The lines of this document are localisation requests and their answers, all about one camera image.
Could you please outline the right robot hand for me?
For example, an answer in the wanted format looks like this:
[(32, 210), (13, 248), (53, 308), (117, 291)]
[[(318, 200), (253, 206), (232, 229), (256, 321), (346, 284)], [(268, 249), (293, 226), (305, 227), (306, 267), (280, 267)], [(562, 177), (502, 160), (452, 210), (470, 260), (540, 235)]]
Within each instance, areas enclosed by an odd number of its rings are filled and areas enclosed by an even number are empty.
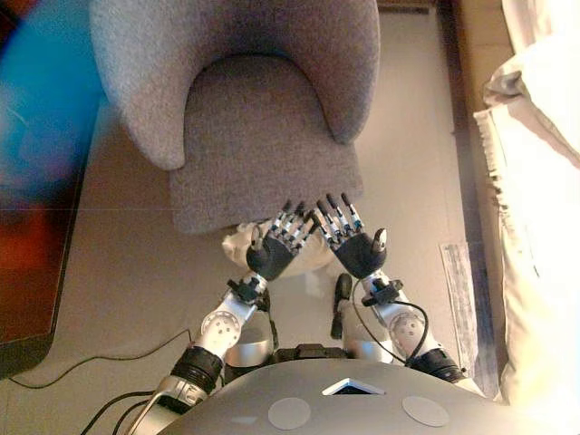
[(350, 217), (343, 213), (334, 196), (327, 193), (326, 203), (333, 214), (319, 199), (316, 201), (316, 209), (323, 220), (314, 215), (314, 221), (326, 245), (346, 271), (358, 279), (363, 279), (382, 269), (387, 256), (387, 231), (384, 227), (379, 228), (370, 237), (365, 232), (363, 221), (352, 201), (345, 193), (341, 194), (341, 199)]

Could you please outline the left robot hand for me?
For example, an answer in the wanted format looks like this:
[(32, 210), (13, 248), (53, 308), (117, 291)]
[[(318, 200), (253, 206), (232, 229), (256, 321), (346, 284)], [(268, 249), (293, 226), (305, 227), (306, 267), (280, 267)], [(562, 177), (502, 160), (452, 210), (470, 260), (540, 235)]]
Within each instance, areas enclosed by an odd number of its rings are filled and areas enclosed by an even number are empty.
[(292, 202), (287, 200), (266, 232), (259, 225), (254, 226), (246, 251), (249, 269), (267, 282), (275, 280), (294, 261), (319, 227), (320, 222), (314, 212), (305, 211), (304, 201), (292, 210)]

